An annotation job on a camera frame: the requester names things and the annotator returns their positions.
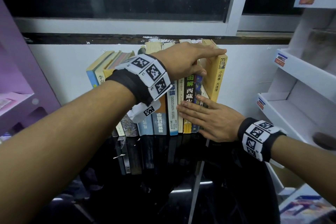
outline hand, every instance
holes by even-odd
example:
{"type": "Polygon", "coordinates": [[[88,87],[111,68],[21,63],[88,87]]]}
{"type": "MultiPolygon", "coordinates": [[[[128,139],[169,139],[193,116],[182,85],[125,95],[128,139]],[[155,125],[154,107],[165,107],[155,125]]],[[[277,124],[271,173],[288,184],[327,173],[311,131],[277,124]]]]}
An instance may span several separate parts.
{"type": "Polygon", "coordinates": [[[193,124],[202,126],[200,129],[205,138],[215,142],[233,142],[238,139],[238,129],[245,117],[232,108],[218,104],[200,95],[197,99],[207,104],[209,109],[197,104],[183,101],[177,106],[179,115],[193,124]]]}
{"type": "Polygon", "coordinates": [[[201,65],[193,65],[201,58],[210,58],[226,53],[226,49],[213,49],[212,46],[183,42],[152,55],[166,67],[170,80],[178,80],[191,74],[206,76],[201,65]]]}

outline forearm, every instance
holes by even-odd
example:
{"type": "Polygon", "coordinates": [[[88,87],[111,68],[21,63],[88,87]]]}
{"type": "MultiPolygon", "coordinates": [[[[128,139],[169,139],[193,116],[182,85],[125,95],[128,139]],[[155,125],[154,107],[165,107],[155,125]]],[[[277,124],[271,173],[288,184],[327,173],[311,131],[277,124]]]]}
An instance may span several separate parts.
{"type": "Polygon", "coordinates": [[[107,81],[1,145],[0,222],[34,216],[78,174],[134,104],[126,87],[107,81]]]}
{"type": "Polygon", "coordinates": [[[336,205],[336,156],[286,136],[274,142],[271,156],[336,205]]]}

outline wall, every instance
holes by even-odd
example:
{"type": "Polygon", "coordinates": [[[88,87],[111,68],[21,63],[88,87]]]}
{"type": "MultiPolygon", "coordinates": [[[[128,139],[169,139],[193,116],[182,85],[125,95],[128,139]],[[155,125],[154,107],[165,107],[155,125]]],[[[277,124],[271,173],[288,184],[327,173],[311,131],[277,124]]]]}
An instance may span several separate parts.
{"type": "MultiPolygon", "coordinates": [[[[91,90],[86,68],[105,50],[138,51],[135,44],[29,45],[59,102],[64,105],[91,90]]],[[[273,58],[286,45],[219,45],[227,49],[228,62],[218,96],[245,116],[263,118],[256,94],[267,92],[276,71],[273,58]]]]}

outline wristband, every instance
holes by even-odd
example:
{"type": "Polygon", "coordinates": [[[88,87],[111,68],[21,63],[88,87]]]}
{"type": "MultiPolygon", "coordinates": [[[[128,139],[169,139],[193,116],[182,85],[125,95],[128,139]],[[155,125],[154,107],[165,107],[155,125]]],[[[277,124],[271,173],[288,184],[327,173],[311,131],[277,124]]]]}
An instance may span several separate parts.
{"type": "Polygon", "coordinates": [[[244,150],[265,162],[270,161],[272,145],[280,135],[286,135],[282,128],[253,118],[245,119],[238,129],[238,138],[242,141],[244,150]]]}
{"type": "Polygon", "coordinates": [[[136,105],[127,113],[134,123],[157,110],[161,106],[159,98],[172,87],[165,66],[148,54],[131,57],[117,65],[107,80],[121,83],[135,96],[136,105]]]}

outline purple cabinet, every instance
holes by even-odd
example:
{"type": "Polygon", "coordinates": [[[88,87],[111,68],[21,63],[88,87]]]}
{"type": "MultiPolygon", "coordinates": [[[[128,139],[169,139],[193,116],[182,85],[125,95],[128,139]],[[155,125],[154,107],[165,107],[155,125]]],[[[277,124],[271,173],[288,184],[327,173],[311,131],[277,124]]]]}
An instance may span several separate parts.
{"type": "Polygon", "coordinates": [[[0,135],[60,107],[3,0],[0,0],[0,135]]]}

